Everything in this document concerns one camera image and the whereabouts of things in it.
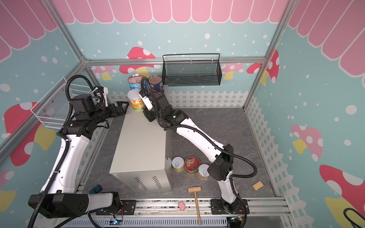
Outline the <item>green yellow white lid can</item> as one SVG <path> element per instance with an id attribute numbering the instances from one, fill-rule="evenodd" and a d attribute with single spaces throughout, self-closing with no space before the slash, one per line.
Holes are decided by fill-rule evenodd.
<path id="1" fill-rule="evenodd" d="M 132 89 L 127 93 L 127 97 L 130 101 L 130 104 L 135 111 L 143 111 L 145 107 L 139 92 L 140 89 Z"/>

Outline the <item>blue chicken noodle soup can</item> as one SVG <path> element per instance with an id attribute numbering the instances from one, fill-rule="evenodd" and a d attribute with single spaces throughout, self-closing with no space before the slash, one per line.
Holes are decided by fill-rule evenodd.
<path id="1" fill-rule="evenodd" d="M 141 89 L 141 80 L 144 76 L 140 74 L 131 75 L 128 78 L 130 89 Z"/>

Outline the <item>dark chopped tomatoes can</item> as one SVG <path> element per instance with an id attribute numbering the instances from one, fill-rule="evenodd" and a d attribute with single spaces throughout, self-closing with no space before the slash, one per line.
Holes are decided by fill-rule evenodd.
<path id="1" fill-rule="evenodd" d="M 159 75 L 150 76 L 148 79 L 152 90 L 156 92 L 163 92 L 163 79 Z"/>

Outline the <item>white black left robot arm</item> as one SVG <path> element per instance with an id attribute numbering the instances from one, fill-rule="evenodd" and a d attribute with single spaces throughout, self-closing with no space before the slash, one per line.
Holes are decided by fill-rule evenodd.
<path id="1" fill-rule="evenodd" d="M 76 177 L 94 131 L 108 129 L 108 120 L 125 115 L 129 103 L 108 104 L 106 88 L 92 85 L 83 75 L 74 75 L 67 81 L 65 94 L 69 111 L 56 134 L 61 138 L 60 151 L 41 192 L 29 198 L 28 205 L 34 209 L 29 228 L 34 227 L 39 214 L 49 219 L 66 218 L 68 223 L 98 211 L 118 214 L 123 208 L 116 192 L 77 194 Z"/>

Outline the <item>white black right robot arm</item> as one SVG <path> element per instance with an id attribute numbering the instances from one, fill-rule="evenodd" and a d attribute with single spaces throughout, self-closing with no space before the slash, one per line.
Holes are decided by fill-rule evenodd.
<path id="1" fill-rule="evenodd" d="M 182 110 L 173 109 L 169 104 L 166 96 L 162 92 L 154 92 L 147 77 L 141 79 L 140 98 L 145 104 L 143 113 L 151 122 L 156 120 L 157 123 L 165 130 L 175 130 L 177 134 L 190 141 L 197 147 L 211 162 L 207 171 L 211 177 L 218 181 L 221 189 L 222 208 L 229 214 L 242 210 L 244 214 L 248 213 L 244 201 L 234 186 L 234 178 L 248 179 L 257 174 L 256 165 L 234 153 L 230 144 L 223 145 L 205 132 L 203 132 L 192 119 Z M 250 174 L 234 174 L 234 159 L 240 159 L 253 168 Z"/>

